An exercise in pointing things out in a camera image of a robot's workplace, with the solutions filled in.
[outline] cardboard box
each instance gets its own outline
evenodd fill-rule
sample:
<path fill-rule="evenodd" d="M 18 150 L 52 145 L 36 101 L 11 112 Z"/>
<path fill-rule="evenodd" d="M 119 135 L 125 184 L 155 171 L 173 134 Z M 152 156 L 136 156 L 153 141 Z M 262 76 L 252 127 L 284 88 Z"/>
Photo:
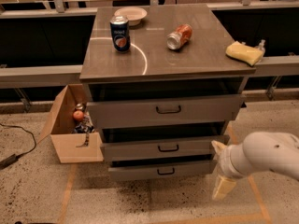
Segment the cardboard box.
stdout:
<path fill-rule="evenodd" d="M 78 103 L 87 103 L 83 86 L 66 86 L 56 96 L 38 142 L 49 135 L 61 163 L 103 161 L 99 133 L 89 134 L 86 147 L 79 147 L 84 144 L 86 134 L 72 133 L 76 126 L 73 112 Z"/>

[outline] cable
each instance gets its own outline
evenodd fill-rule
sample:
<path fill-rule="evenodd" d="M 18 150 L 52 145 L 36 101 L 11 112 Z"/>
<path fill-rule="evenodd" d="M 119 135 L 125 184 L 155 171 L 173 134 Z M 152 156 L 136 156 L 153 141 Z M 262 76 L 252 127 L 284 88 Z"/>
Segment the cable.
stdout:
<path fill-rule="evenodd" d="M 0 161 L 0 170 L 1 170 L 1 169 L 4 169 L 4 168 L 8 167 L 10 164 L 16 162 L 20 157 L 22 157 L 22 156 L 24 156 L 24 155 L 32 152 L 36 148 L 37 142 L 36 142 L 34 134 L 32 132 L 30 132 L 30 131 L 25 130 L 22 126 L 18 126 L 18 125 L 6 125 L 6 124 L 2 124 L 2 123 L 0 123 L 0 125 L 2 127 L 9 128 L 9 129 L 10 128 L 22 129 L 23 131 L 25 131 L 25 132 L 27 132 L 27 133 L 29 133 L 29 134 L 32 135 L 34 143 L 35 143 L 34 147 L 31 148 L 29 151 L 23 152 L 22 154 L 19 154 L 19 155 L 13 154 L 13 155 L 9 156 L 8 158 Z"/>

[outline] brown tabletop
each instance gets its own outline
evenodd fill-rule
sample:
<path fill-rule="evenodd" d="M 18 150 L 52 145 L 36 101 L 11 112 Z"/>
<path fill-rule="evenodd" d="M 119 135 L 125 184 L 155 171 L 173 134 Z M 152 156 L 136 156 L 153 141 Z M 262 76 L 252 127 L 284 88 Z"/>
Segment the brown tabletop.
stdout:
<path fill-rule="evenodd" d="M 118 53 L 112 45 L 109 24 L 118 8 L 98 9 L 81 82 L 242 76 L 255 72 L 255 68 L 225 55 L 234 40 L 204 4 L 143 7 L 148 15 L 130 28 L 130 51 Z M 192 27 L 192 38 L 181 50 L 170 50 L 166 37 L 182 23 Z"/>

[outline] blue can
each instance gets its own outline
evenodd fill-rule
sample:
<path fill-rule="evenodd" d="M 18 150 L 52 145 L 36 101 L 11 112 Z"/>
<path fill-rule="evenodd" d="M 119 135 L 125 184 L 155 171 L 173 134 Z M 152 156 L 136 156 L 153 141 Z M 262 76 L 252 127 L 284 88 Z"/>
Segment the blue can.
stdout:
<path fill-rule="evenodd" d="M 126 16 L 114 16 L 110 21 L 114 48 L 118 52 L 127 52 L 131 46 L 129 20 Z"/>

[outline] red can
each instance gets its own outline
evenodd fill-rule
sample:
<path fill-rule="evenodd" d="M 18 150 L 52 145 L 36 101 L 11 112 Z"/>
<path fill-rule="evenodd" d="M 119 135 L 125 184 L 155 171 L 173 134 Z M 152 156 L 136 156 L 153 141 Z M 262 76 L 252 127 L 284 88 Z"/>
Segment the red can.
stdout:
<path fill-rule="evenodd" d="M 188 24 L 182 24 L 167 36 L 167 46 L 170 49 L 180 49 L 192 36 L 192 27 Z"/>

